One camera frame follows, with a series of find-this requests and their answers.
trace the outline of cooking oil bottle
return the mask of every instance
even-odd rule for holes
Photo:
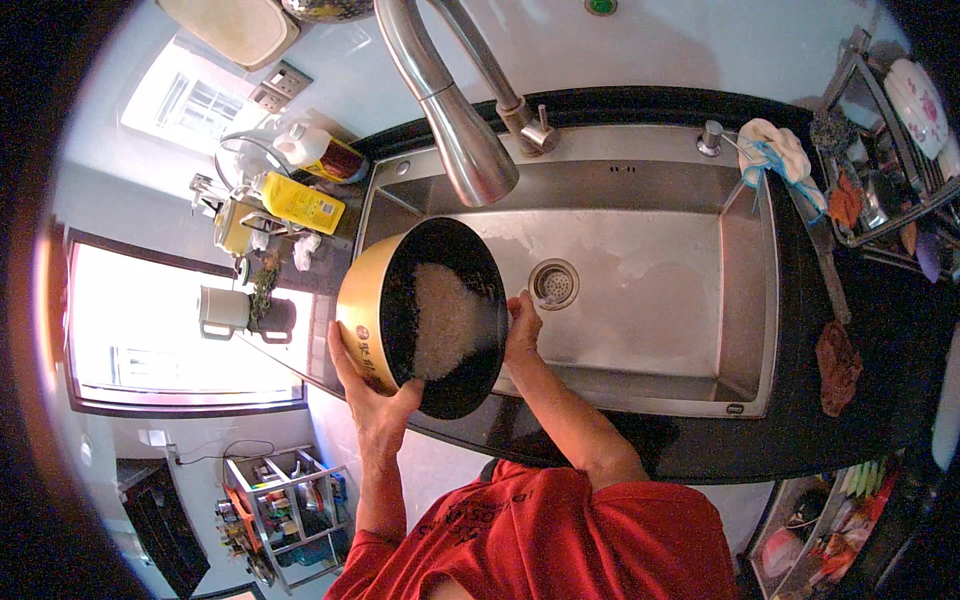
[[[273,171],[257,175],[251,187],[275,217],[332,235],[344,203]]]
[[[334,183],[354,183],[367,175],[370,162],[321,129],[295,123],[274,140],[290,164]]]

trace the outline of sink drain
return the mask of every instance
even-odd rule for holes
[[[566,308],[580,291],[580,276],[573,265],[560,258],[547,258],[534,267],[527,287],[544,310]]]

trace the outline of hand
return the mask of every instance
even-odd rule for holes
[[[381,396],[357,374],[336,321],[331,321],[327,327],[326,340],[330,345],[337,376],[347,392],[347,404],[353,414],[353,422],[357,426],[361,460],[374,466],[375,463],[394,459],[403,444],[407,419],[420,407],[423,382],[412,379],[403,384],[395,395]]]
[[[514,324],[507,334],[507,349],[504,362],[509,367],[517,359],[531,354],[537,354],[537,338],[543,320],[534,308],[534,301],[526,290],[520,292],[519,297],[507,300],[507,310],[514,317]]]

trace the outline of knife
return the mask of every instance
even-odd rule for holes
[[[843,283],[840,281],[840,275],[837,274],[836,267],[833,265],[833,250],[836,248],[836,240],[833,239],[833,230],[827,218],[817,219],[812,225],[810,221],[817,217],[817,211],[814,209],[810,200],[793,185],[787,185],[787,191],[790,192],[790,199],[793,205],[800,213],[800,218],[804,220],[806,234],[813,243],[813,250],[817,253],[820,261],[820,273],[824,276],[824,283],[827,286],[827,293],[830,296],[830,304],[833,305],[833,316],[840,324],[850,324],[852,315],[847,306],[847,296],[843,292]]]

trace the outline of orange container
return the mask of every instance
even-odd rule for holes
[[[260,541],[260,536],[256,533],[256,525],[253,524],[253,514],[248,507],[244,506],[237,492],[227,486],[224,486],[224,490],[227,492],[230,502],[233,503],[233,508],[236,510],[237,515],[243,520],[243,524],[247,527],[247,536],[250,538],[251,548],[253,548],[253,552],[256,552],[263,547],[263,542]]]

